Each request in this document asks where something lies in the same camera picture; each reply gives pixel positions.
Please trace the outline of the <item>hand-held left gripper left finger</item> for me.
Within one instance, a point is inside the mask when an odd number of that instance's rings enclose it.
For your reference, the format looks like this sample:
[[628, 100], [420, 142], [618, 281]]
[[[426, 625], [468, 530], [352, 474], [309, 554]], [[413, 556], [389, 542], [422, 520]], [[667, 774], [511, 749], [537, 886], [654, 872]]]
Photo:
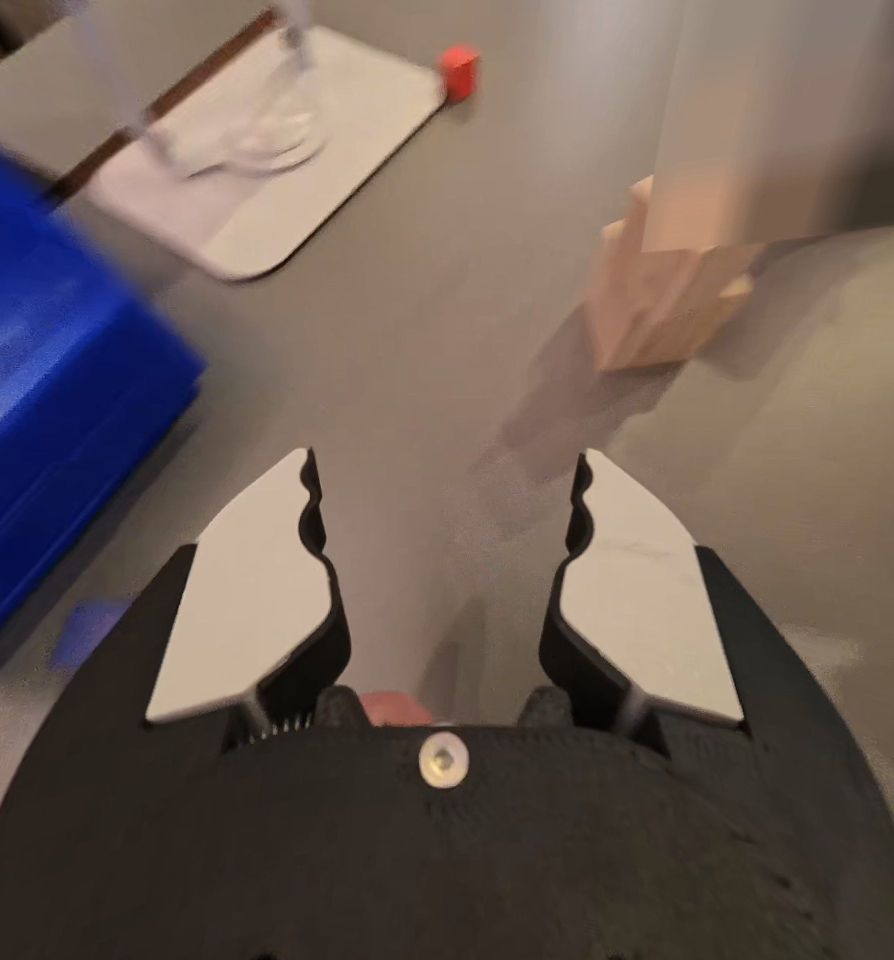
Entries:
[[297, 448], [236, 495], [194, 545], [145, 711], [154, 726], [232, 711], [248, 739], [301, 730], [352, 642], [326, 555], [315, 451]]

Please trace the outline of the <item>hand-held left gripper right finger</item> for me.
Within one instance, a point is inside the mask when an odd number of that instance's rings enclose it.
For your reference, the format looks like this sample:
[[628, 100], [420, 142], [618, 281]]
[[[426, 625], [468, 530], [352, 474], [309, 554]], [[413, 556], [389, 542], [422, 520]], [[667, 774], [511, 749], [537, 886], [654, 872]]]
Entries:
[[675, 717], [740, 732], [744, 710], [693, 535], [593, 448], [577, 457], [570, 504], [539, 662], [573, 726], [639, 739]]

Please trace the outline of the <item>blue wooden cube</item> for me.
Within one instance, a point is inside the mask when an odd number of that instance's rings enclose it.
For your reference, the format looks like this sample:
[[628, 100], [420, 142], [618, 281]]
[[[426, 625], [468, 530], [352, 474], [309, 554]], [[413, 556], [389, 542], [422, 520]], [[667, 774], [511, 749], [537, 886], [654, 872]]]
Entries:
[[52, 671], [77, 671], [125, 615], [128, 598], [98, 598], [80, 602], [64, 622], [50, 652]]

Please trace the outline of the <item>pale yellowish wooden cube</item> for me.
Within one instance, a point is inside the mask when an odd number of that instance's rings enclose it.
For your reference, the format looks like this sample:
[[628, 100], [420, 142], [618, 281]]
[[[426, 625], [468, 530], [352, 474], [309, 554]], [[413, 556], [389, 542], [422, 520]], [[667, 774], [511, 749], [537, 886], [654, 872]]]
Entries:
[[586, 294], [597, 369], [679, 363], [705, 347], [753, 292], [765, 244], [635, 253], [605, 230]]

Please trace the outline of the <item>red wooden cube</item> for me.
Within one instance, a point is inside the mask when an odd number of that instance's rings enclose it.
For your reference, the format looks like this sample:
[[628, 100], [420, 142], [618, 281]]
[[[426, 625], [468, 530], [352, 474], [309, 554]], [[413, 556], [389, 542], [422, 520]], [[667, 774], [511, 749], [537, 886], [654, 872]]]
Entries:
[[477, 90], [481, 54], [476, 48], [453, 45], [440, 54], [437, 66], [446, 103], [463, 102]]

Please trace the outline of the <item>blue plastic bin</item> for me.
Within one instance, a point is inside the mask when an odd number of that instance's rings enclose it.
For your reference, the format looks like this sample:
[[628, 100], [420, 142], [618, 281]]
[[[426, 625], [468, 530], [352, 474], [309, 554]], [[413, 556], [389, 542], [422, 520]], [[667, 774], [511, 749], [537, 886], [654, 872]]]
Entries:
[[0, 151], [0, 630], [191, 405], [205, 369]]

